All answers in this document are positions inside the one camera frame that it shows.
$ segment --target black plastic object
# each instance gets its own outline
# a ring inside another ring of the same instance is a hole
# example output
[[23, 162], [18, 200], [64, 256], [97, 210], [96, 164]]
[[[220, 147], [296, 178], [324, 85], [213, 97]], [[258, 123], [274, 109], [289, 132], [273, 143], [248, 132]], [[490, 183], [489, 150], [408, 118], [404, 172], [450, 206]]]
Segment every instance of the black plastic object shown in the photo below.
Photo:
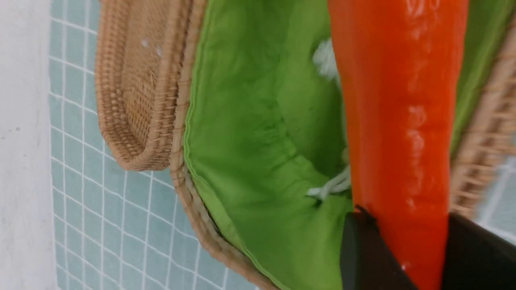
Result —
[[[341, 246], [344, 290], [417, 290], [367, 211], [349, 213]], [[516, 247], [474, 222], [450, 214], [442, 290], [516, 289]]]
[[450, 214], [442, 290], [516, 289], [516, 247]]
[[376, 220], [364, 209], [344, 222], [341, 276], [345, 290], [417, 290], [383, 241]]

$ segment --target tiled wall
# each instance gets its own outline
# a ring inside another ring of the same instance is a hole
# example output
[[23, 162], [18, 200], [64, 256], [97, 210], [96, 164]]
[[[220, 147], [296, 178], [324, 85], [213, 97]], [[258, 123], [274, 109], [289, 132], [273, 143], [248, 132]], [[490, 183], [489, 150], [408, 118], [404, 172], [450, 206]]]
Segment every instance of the tiled wall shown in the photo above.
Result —
[[499, 167], [478, 211], [481, 226], [516, 245], [516, 157]]
[[100, 4], [53, 0], [50, 108], [61, 290], [255, 290], [195, 238], [168, 170], [120, 169], [103, 141], [93, 69]]

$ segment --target white drawstring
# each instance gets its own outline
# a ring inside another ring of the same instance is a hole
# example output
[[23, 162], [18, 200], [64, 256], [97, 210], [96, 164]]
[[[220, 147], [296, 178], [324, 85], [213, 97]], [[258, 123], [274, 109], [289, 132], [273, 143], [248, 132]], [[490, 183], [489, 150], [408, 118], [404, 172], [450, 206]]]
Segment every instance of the white drawstring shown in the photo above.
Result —
[[310, 188], [307, 196], [316, 197], [320, 200], [326, 199], [328, 194], [337, 194], [351, 187], [351, 170], [349, 165], [344, 171], [333, 179], [329, 180], [323, 187]]

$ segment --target light blue tile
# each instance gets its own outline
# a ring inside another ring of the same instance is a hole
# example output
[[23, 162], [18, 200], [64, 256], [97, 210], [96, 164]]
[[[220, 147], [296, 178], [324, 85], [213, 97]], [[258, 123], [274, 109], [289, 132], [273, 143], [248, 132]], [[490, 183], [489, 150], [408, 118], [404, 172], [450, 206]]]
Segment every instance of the light blue tile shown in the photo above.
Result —
[[63, 133], [52, 128], [50, 132], [51, 155], [53, 158], [63, 161]]
[[238, 289], [238, 290], [255, 290], [256, 286], [251, 284], [241, 275], [228, 269], [228, 279], [226, 280], [226, 289]]
[[80, 232], [76, 231], [69, 225], [66, 227], [66, 242], [67, 248], [70, 251], [74, 252], [78, 256], [83, 255], [83, 237]]
[[102, 215], [102, 187], [88, 179], [84, 179], [84, 205]]
[[127, 186], [125, 190], [125, 199], [147, 208], [149, 205], [149, 191], [151, 188], [151, 179], [140, 172], [127, 172]]
[[104, 251], [104, 274], [115, 281], [120, 281], [120, 258]]
[[212, 258], [204, 249], [201, 249], [201, 253], [199, 255], [199, 265], [197, 269], [199, 275], [222, 287], [222, 283], [224, 281], [224, 271], [224, 265], [222, 265], [216, 259]]
[[182, 231], [183, 233], [188, 234], [192, 237], [196, 236], [194, 230], [192, 229], [190, 221], [186, 216], [185, 210], [180, 204], [175, 207], [174, 225], [178, 230]]
[[104, 192], [104, 218], [117, 226], [122, 226], [123, 200], [108, 191]]
[[90, 21], [89, 27], [91, 30], [99, 30], [100, 19], [100, 1], [90, 1]]
[[155, 171], [154, 178], [172, 186], [172, 179], [170, 178], [170, 169], [168, 168], [161, 171]]
[[84, 146], [84, 175], [102, 184], [102, 153]]
[[100, 273], [90, 265], [84, 266], [84, 283], [92, 290], [100, 290]]
[[59, 287], [59, 290], [67, 290], [66, 286], [66, 272], [62, 270], [61, 268], [56, 269], [57, 274], [57, 286]]
[[106, 158], [104, 160], [104, 185], [107, 189], [122, 196], [124, 192], [125, 171], [118, 166], [116, 161]]
[[170, 281], [168, 283], [168, 287], [170, 290], [184, 290], [184, 289], [192, 289], [194, 283], [193, 273], [189, 271], [185, 271], [174, 263], [170, 263]]
[[68, 197], [66, 198], [66, 221], [78, 230], [83, 228], [83, 207]]
[[52, 186], [58, 190], [63, 191], [63, 165], [59, 162], [52, 160]]
[[68, 276], [68, 286], [69, 290], [83, 290], [83, 284], [71, 276]]
[[196, 240], [174, 230], [172, 259], [179, 266], [194, 271], [198, 246], [199, 243]]
[[69, 102], [64, 103], [64, 131], [71, 136], [83, 139], [83, 110]]
[[142, 282], [141, 272], [124, 265], [122, 270], [122, 287], [125, 290], [141, 290]]
[[62, 100], [54, 95], [49, 95], [50, 125], [62, 130]]
[[97, 111], [95, 95], [95, 77], [90, 73], [86, 73], [86, 96], [84, 99], [84, 106], [88, 109]]
[[87, 237], [84, 239], [84, 260], [97, 269], [101, 268], [101, 248]]
[[122, 260], [134, 267], [143, 270], [143, 253], [145, 246], [142, 242], [124, 235]]
[[49, 62], [50, 92], [56, 95], [63, 94], [63, 65], [51, 59]]
[[84, 111], [84, 140], [86, 144], [102, 151], [102, 135], [99, 129], [99, 119], [92, 112]]
[[120, 243], [122, 243], [122, 233], [114, 225], [104, 222], [104, 248], [120, 255]]
[[52, 21], [50, 27], [50, 55], [62, 58], [63, 25]]
[[64, 192], [75, 200], [82, 200], [83, 177], [70, 168], [65, 168], [64, 172]]
[[173, 189], [159, 182], [152, 183], [151, 211], [158, 217], [172, 222], [175, 196]]
[[76, 255], [68, 252], [66, 255], [68, 262], [68, 273], [77, 279], [83, 279], [83, 261]]
[[57, 19], [63, 19], [63, 4], [65, 0], [52, 0], [51, 16]]
[[86, 68], [90, 71], [95, 70], [96, 41], [96, 35], [88, 33], [88, 55], [86, 58]]
[[66, 255], [64, 254], [65, 253], [65, 249], [56, 244], [56, 263], [57, 265], [63, 267], [63, 269], [66, 269]]
[[113, 282], [113, 280], [107, 278], [107, 277], [103, 277], [102, 280], [104, 280], [104, 289], [103, 290], [120, 290], [120, 286]]
[[172, 225], [152, 215], [149, 216], [149, 235], [147, 239], [149, 246], [168, 255], [172, 240]]
[[147, 231], [147, 212], [131, 204], [125, 204], [124, 230], [141, 240]]
[[64, 76], [64, 97], [79, 105], [83, 103], [84, 72], [72, 66], [66, 66]]
[[506, 231], [516, 233], [516, 174], [510, 173], [505, 181], [505, 188], [496, 205], [489, 225]]
[[218, 290], [218, 288], [204, 281], [200, 277], [196, 277], [195, 290]]
[[69, 0], [67, 20], [79, 26], [86, 24], [86, 0]]
[[98, 243], [102, 242], [102, 218], [89, 210], [84, 210], [84, 233]]
[[163, 286], [149, 278], [145, 278], [145, 290], [164, 290]]
[[82, 172], [83, 170], [83, 144], [70, 136], [64, 137], [64, 164]]
[[58, 219], [57, 217], [54, 217], [54, 234], [56, 241], [61, 243], [62, 245], [65, 244], [65, 223]]
[[65, 30], [67, 62], [84, 67], [84, 31], [71, 26]]
[[54, 214], [62, 219], [65, 218], [65, 196], [55, 189], [52, 189], [52, 197], [54, 199]]
[[169, 259], [151, 248], [147, 248], [146, 272], [149, 277], [165, 285]]

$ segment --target wicker tray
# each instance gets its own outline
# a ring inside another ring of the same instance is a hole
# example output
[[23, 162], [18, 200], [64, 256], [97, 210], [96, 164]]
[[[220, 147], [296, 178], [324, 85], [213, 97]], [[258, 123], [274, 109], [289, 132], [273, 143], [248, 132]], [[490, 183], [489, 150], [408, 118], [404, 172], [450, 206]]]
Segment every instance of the wicker tray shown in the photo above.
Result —
[[450, 210], [467, 218], [513, 147], [516, 132], [516, 14], [452, 162]]
[[[190, 99], [191, 71], [207, 0], [193, 0], [175, 108], [170, 171], [175, 191], [201, 243], [214, 258], [263, 290], [277, 289], [251, 261], [217, 231], [184, 164], [183, 134]], [[485, 186], [512, 145], [516, 131], [516, 15], [493, 66], [479, 105], [464, 132], [451, 176], [451, 210], [472, 217]]]
[[187, 0], [103, 1], [95, 62], [99, 126], [125, 170], [169, 165]]

